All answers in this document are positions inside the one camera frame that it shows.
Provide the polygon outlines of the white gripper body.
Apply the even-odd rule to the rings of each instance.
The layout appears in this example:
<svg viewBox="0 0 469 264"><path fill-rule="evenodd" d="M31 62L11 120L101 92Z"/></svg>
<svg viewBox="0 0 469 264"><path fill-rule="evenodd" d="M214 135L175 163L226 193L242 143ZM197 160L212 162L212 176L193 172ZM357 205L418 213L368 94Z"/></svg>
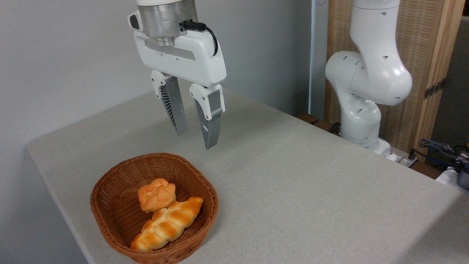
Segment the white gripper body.
<svg viewBox="0 0 469 264"><path fill-rule="evenodd" d="M224 57L214 33L201 22L186 20L173 46L161 46L143 32L139 11L129 15L134 40L145 66L205 87L220 84L227 76Z"/></svg>

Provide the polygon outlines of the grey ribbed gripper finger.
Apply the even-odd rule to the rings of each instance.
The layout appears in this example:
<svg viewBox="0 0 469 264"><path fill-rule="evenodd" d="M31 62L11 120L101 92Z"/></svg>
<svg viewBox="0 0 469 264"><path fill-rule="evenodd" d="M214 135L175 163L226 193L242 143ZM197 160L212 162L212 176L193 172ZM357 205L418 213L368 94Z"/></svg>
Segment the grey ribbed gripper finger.
<svg viewBox="0 0 469 264"><path fill-rule="evenodd" d="M218 142L221 130L221 114L225 112L222 87L216 85L206 88L198 84L192 84L189 91L195 100L206 149L210 149Z"/></svg>
<svg viewBox="0 0 469 264"><path fill-rule="evenodd" d="M186 133L189 129L177 77L153 70L151 80L177 134Z"/></svg>

